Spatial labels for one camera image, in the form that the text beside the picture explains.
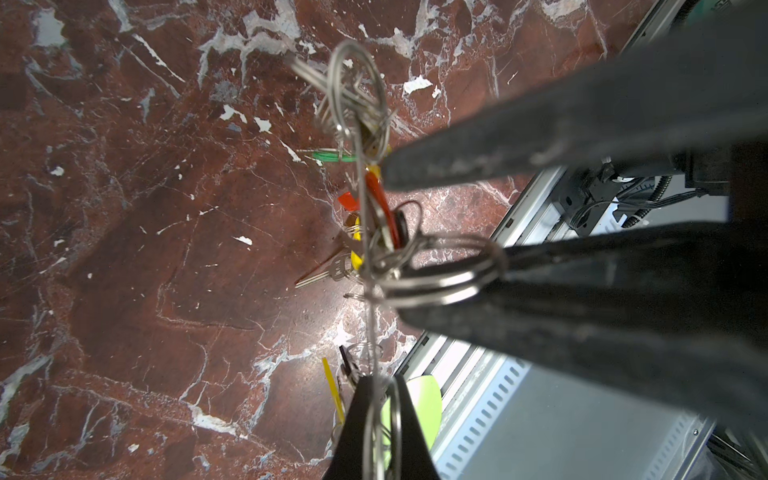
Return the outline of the green tagged key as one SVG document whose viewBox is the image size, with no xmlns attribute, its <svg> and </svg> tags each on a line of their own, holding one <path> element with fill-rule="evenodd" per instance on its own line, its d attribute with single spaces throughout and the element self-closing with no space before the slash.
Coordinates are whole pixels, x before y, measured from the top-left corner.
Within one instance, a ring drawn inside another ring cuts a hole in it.
<svg viewBox="0 0 768 480">
<path fill-rule="evenodd" d="M 310 152 L 310 156 L 322 163 L 355 163 L 357 161 L 354 156 L 340 154 L 336 150 L 314 150 Z"/>
</svg>

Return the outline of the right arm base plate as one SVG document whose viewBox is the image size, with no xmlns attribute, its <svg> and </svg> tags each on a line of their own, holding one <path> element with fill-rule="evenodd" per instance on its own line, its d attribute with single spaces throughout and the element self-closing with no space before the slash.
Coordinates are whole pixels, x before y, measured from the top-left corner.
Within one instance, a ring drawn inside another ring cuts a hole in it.
<svg viewBox="0 0 768 480">
<path fill-rule="evenodd" d="M 653 177 L 627 177 L 618 174 L 610 158 L 600 165 L 571 167 L 555 185 L 550 201 L 561 222 L 578 236 L 589 236 L 610 207 L 622 201 L 643 202 L 655 187 Z"/>
</svg>

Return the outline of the red tagged key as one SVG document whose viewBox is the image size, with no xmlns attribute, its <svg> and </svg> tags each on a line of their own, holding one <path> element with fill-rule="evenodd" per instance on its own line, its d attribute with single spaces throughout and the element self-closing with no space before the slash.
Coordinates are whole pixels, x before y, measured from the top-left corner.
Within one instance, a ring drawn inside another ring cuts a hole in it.
<svg viewBox="0 0 768 480">
<path fill-rule="evenodd" d="M 400 230 L 397 215 L 388 204 L 379 177 L 375 173 L 367 171 L 364 179 L 368 208 L 373 215 L 374 228 L 381 230 L 381 240 L 386 246 L 391 246 L 394 250 L 404 247 L 407 235 Z"/>
</svg>

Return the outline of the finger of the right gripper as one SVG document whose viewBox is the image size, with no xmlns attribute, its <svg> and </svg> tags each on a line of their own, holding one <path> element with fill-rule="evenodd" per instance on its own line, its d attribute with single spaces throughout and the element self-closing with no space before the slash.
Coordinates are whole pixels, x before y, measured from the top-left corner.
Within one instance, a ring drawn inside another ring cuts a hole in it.
<svg viewBox="0 0 768 480">
<path fill-rule="evenodd" d="M 687 222 L 506 249 L 467 300 L 407 324 L 641 397 L 767 428 L 767 227 Z"/>
<path fill-rule="evenodd" d="M 402 147 L 389 156 L 384 181 L 394 191 L 450 186 L 766 131 L 766 28 L 703 26 Z"/>
</svg>

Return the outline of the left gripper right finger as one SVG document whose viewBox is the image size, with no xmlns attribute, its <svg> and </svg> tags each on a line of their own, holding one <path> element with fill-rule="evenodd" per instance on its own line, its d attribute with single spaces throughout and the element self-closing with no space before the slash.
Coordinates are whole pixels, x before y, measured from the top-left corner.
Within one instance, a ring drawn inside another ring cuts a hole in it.
<svg viewBox="0 0 768 480">
<path fill-rule="evenodd" d="M 441 426 L 441 390 L 432 375 L 421 375 L 400 384 L 400 479 L 439 479 L 431 458 Z"/>
</svg>

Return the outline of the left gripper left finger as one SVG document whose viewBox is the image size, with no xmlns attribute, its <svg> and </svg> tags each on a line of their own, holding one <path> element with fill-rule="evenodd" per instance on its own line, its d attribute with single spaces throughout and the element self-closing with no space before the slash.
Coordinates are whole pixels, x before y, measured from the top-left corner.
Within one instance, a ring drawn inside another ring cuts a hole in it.
<svg viewBox="0 0 768 480">
<path fill-rule="evenodd" d="M 378 479 L 374 432 L 380 423 L 380 382 L 362 377 L 357 385 L 326 479 Z"/>
</svg>

